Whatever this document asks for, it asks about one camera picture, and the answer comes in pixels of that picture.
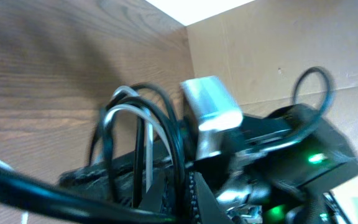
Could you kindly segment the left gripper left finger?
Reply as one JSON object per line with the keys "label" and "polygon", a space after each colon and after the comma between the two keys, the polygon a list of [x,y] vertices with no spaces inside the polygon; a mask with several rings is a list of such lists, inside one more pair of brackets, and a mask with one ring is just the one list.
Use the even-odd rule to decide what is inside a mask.
{"label": "left gripper left finger", "polygon": [[129,152],[111,163],[117,197],[111,195],[108,172],[104,162],[64,172],[58,186],[74,194],[88,214],[86,218],[170,218],[175,215],[173,171],[168,152],[153,151],[154,180],[146,189],[146,174],[142,171],[141,201],[133,204],[135,152]]}

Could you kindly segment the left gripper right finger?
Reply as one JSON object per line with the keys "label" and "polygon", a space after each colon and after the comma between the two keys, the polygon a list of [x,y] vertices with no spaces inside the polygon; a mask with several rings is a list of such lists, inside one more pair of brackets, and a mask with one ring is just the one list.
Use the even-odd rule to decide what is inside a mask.
{"label": "left gripper right finger", "polygon": [[190,223],[231,224],[199,172],[189,173]]}

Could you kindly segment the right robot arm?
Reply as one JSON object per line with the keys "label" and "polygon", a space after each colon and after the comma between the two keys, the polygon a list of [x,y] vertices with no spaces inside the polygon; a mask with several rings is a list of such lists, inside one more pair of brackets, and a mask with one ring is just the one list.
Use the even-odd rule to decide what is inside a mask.
{"label": "right robot arm", "polygon": [[349,141],[298,104],[226,131],[208,184],[233,223],[349,223],[333,189],[358,175]]}

